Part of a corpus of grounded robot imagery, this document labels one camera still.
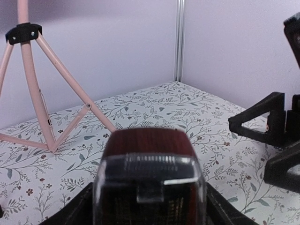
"pink tripod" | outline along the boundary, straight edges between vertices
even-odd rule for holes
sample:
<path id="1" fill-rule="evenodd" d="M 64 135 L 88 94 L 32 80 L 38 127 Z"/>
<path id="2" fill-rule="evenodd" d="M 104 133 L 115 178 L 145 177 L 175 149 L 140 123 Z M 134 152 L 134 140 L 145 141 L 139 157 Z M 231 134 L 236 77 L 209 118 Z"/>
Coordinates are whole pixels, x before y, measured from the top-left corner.
<path id="1" fill-rule="evenodd" d="M 95 114 L 95 116 L 104 124 L 104 126 L 107 127 L 107 129 L 110 132 L 116 130 L 115 126 L 105 117 L 105 115 L 98 109 L 95 103 L 80 87 L 77 81 L 72 77 L 67 68 L 62 64 L 60 59 L 55 55 L 54 51 L 47 44 L 41 33 L 41 26 L 29 23 L 28 0 L 18 0 L 18 25 L 6 35 L 7 46 L 4 52 L 3 60 L 0 64 L 0 94 L 5 72 L 14 44 L 20 43 L 22 60 L 31 100 L 46 143 L 24 140 L 5 134 L 0 134 L 0 140 L 32 146 L 36 148 L 49 149 L 51 152 L 55 152 L 58 149 L 59 145 L 67 138 L 67 136 L 71 133 L 74 127 L 89 110 L 91 110 Z M 85 104 L 81 111 L 71 121 L 71 123 L 67 126 L 67 128 L 58 137 L 57 140 L 55 139 L 55 136 L 53 134 L 51 122 L 49 120 L 49 115 L 46 110 L 45 103 L 43 101 L 41 91 L 38 86 L 30 44 L 30 41 L 32 40 L 36 40 L 37 44 L 41 47 L 41 49 L 49 58 L 51 63 L 55 66 L 55 68 L 58 70 L 61 76 L 67 81 L 70 87 L 76 92 L 76 94 Z"/>

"vertical metal trim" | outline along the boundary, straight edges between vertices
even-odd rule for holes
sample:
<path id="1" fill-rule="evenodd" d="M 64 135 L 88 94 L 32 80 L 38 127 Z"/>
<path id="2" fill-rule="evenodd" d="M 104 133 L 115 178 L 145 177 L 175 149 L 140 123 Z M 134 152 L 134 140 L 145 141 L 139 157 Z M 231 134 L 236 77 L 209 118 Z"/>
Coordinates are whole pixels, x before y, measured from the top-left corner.
<path id="1" fill-rule="evenodd" d="M 176 21 L 176 46 L 175 46 L 175 70 L 174 81 L 181 82 L 183 68 L 184 49 L 184 5 L 185 0 L 178 0 Z"/>

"transparent plastic cover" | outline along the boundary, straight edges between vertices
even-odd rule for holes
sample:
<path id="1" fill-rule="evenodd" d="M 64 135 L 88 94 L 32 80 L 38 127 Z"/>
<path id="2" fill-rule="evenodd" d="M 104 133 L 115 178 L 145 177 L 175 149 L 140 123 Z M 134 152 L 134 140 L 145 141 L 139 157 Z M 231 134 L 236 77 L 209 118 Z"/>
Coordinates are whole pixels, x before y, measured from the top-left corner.
<path id="1" fill-rule="evenodd" d="M 95 225 L 202 225 L 205 205 L 205 182 L 193 157 L 107 157 L 94 183 Z"/>

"tripod leg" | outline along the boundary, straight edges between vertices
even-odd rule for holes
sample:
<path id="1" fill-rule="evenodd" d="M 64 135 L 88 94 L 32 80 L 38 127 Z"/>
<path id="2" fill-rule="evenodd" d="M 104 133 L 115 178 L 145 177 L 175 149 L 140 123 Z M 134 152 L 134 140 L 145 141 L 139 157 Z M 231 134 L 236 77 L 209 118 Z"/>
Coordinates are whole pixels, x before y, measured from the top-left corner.
<path id="1" fill-rule="evenodd" d="M 32 99 L 33 107 L 37 115 L 37 120 L 41 126 L 43 136 L 45 137 L 49 149 L 54 145 L 54 138 L 48 124 L 47 112 L 42 100 L 38 80 L 33 64 L 31 44 L 29 42 L 21 43 L 22 59 L 25 69 L 26 80 Z"/>
<path id="2" fill-rule="evenodd" d="M 55 68 L 59 71 L 62 77 L 67 81 L 67 83 L 71 86 L 71 88 L 75 91 L 75 93 L 80 97 L 80 99 L 85 104 L 91 105 L 91 111 L 95 114 L 95 116 L 106 126 L 106 128 L 113 132 L 116 130 L 115 126 L 109 121 L 109 119 L 101 112 L 101 110 L 96 106 L 96 104 L 90 99 L 90 97 L 85 93 L 82 87 L 78 84 L 78 82 L 74 79 L 74 77 L 70 74 L 67 68 L 62 64 L 60 59 L 56 56 L 54 51 L 45 41 L 44 37 L 39 33 L 38 38 L 36 39 L 38 45 L 41 47 L 43 52 L 49 58 L 51 63 L 55 66 Z"/>
<path id="3" fill-rule="evenodd" d="M 6 69 L 8 67 L 8 62 L 11 56 L 11 52 L 13 51 L 14 46 L 11 45 L 9 42 L 7 42 L 6 49 L 3 55 L 3 59 L 0 65 L 0 96 L 1 96 L 1 91 L 2 91 L 2 86 L 3 86 L 3 81 L 4 81 L 4 76 L 6 73 Z"/>

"white floral surface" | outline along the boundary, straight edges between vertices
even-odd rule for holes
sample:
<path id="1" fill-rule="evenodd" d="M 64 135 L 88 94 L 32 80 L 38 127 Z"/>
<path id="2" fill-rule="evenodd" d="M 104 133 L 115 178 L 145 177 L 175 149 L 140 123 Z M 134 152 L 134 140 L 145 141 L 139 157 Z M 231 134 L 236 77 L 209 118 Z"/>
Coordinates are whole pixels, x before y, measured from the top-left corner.
<path id="1" fill-rule="evenodd" d="M 133 91 L 96 102 L 119 129 L 166 127 L 186 131 L 206 180 L 231 204 L 261 225 L 300 224 L 300 195 L 263 182 L 264 165 L 280 152 L 237 136 L 228 118 L 243 109 L 180 82 Z M 59 135 L 81 106 L 51 114 Z M 247 123 L 265 127 L 263 117 Z M 44 142 L 37 120 L 9 127 L 5 134 Z M 110 132 L 91 113 L 60 149 L 0 142 L 1 225 L 37 225 L 64 207 L 92 182 Z"/>

